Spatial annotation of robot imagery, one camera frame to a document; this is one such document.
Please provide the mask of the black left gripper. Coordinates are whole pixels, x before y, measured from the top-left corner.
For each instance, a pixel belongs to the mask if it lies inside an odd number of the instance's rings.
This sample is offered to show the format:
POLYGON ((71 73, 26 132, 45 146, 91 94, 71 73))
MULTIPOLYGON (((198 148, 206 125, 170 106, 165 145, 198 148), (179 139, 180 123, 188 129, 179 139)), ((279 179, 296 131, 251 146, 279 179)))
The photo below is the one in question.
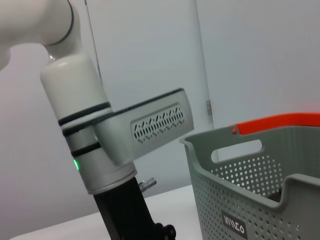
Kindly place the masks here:
POLYGON ((135 177, 93 196, 112 240, 174 240, 173 225, 155 223, 135 177))

